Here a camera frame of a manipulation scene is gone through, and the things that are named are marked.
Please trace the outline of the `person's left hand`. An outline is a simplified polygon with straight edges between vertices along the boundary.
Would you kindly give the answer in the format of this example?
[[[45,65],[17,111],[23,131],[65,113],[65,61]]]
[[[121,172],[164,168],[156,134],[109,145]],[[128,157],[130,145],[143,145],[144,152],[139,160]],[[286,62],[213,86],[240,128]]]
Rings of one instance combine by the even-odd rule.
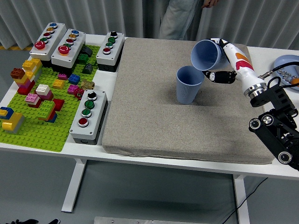
[[[216,6],[220,0],[204,0],[201,8],[211,8]]]

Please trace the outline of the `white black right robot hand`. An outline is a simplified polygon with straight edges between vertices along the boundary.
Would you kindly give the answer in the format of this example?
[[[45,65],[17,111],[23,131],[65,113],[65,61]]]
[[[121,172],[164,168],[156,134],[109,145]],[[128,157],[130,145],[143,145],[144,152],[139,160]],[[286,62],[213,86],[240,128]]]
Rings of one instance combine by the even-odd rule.
[[[221,38],[210,39],[220,49],[225,61],[229,62],[234,72],[216,72],[213,66],[204,71],[206,77],[215,83],[231,84],[238,80],[242,84],[245,96],[253,98],[267,90],[266,83],[256,76],[253,66],[245,54],[235,45]]]

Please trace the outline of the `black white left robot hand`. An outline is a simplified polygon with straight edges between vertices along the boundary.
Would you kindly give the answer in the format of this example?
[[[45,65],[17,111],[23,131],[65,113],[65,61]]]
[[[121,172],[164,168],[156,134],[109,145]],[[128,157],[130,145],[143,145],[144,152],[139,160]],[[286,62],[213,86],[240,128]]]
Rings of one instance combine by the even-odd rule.
[[[12,221],[10,224],[38,224],[39,221],[36,219],[28,219],[26,221],[20,221],[19,219],[16,219],[15,221]],[[48,224],[60,224],[61,221],[57,218],[50,221]]]

